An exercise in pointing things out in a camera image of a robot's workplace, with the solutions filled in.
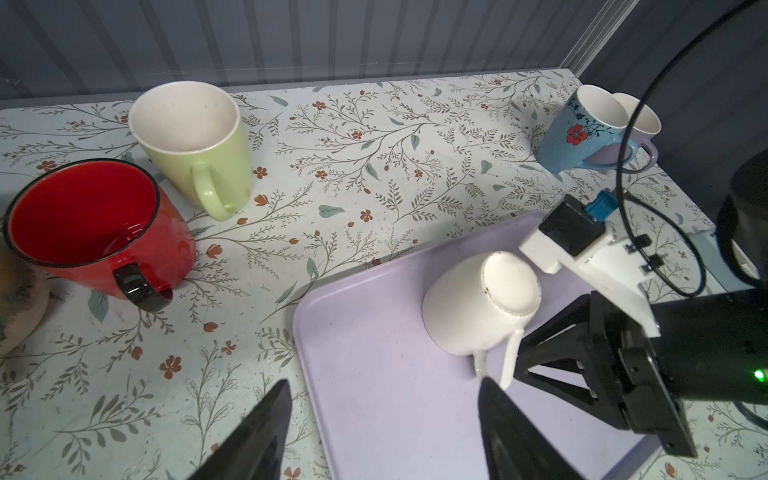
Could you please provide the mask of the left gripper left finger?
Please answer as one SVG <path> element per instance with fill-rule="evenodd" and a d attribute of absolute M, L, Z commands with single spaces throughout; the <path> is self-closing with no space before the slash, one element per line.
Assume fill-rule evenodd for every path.
<path fill-rule="evenodd" d="M 291 411 L 290 385 L 282 379 L 189 479 L 280 479 Z"/>

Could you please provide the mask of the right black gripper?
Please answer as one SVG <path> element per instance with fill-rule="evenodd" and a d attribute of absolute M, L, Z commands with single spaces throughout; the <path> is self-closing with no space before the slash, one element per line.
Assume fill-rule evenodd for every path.
<path fill-rule="evenodd" d="M 655 436 L 668 453 L 692 456 L 683 402 L 767 402 L 767 293 L 703 296 L 652 311 L 657 337 L 599 293 L 581 295 L 524 338 L 514 377 L 613 428 Z M 534 366 L 580 373 L 586 387 Z"/>

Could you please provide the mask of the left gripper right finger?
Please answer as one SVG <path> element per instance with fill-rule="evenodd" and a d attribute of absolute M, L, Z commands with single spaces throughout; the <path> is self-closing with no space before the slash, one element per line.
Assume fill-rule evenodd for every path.
<path fill-rule="evenodd" d="M 478 409 L 490 479 L 582 479 L 491 378 L 481 381 Z"/>

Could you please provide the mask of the white mug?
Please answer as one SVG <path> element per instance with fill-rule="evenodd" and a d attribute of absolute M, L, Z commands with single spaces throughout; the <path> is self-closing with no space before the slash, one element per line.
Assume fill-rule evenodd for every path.
<path fill-rule="evenodd" d="M 454 356 L 472 356 L 475 374 L 489 375 L 488 352 L 505 346 L 501 389 L 513 380 L 525 328 L 542 301 L 534 269 L 519 256 L 496 251 L 474 255 L 449 269 L 427 290 L 424 326 L 433 342 Z"/>

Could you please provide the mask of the blue dotted mug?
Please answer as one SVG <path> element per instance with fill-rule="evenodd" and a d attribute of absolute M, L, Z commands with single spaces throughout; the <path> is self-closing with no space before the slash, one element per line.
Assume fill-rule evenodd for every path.
<path fill-rule="evenodd" d="M 605 170 L 586 160 L 610 145 L 621 145 L 630 117 L 608 91 L 582 85 L 556 115 L 535 151 L 536 161 L 552 174 L 572 168 Z"/>

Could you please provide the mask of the purple mug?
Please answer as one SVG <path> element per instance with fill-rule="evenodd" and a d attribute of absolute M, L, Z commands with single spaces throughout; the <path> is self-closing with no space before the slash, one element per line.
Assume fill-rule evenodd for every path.
<path fill-rule="evenodd" d="M 624 161 L 624 171 L 630 174 L 638 174 L 651 169 L 658 161 L 658 150 L 653 138 L 662 130 L 662 124 L 656 113 L 648 106 L 644 105 L 633 126 L 630 139 L 637 144 L 636 154 L 633 157 L 638 167 L 633 169 L 629 155 L 632 153 L 630 146 L 627 146 L 628 152 Z M 595 154 L 591 155 L 585 161 L 586 166 L 595 166 L 598 170 L 614 168 L 620 145 L 612 144 L 601 148 Z"/>

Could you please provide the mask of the red mug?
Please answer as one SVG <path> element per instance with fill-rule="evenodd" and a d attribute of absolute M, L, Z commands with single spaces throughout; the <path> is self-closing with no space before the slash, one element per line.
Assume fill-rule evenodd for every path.
<path fill-rule="evenodd" d="M 77 161 L 38 177 L 8 206 L 3 233 L 23 260 L 147 312 L 171 303 L 196 258 L 164 190 L 120 160 Z"/>

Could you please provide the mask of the light green mug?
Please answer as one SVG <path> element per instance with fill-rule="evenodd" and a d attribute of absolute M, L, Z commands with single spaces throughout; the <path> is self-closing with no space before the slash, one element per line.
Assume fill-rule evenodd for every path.
<path fill-rule="evenodd" d="M 225 221 L 251 195 L 251 149 L 239 107 L 223 89 L 177 81 L 143 93 L 128 126 L 152 163 L 189 201 Z"/>

